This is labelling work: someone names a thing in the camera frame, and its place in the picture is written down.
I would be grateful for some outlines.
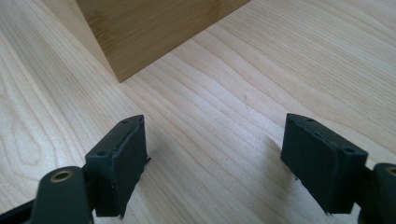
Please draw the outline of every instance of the wooden board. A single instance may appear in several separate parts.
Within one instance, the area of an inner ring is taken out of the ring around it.
[[[249,0],[77,0],[123,81]]]
[[[286,113],[396,162],[396,5],[253,0],[126,81],[75,0],[0,0],[0,213],[50,170],[82,166],[144,114],[152,158],[123,221],[357,223],[326,216],[279,158]]]

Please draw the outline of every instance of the light wood panel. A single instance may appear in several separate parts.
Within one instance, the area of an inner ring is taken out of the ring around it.
[[[392,1],[255,0],[123,83],[59,4],[0,1],[0,213],[136,114],[152,161],[122,223],[356,223],[281,162],[287,112],[396,162]]]
[[[77,0],[119,81],[249,0]]]

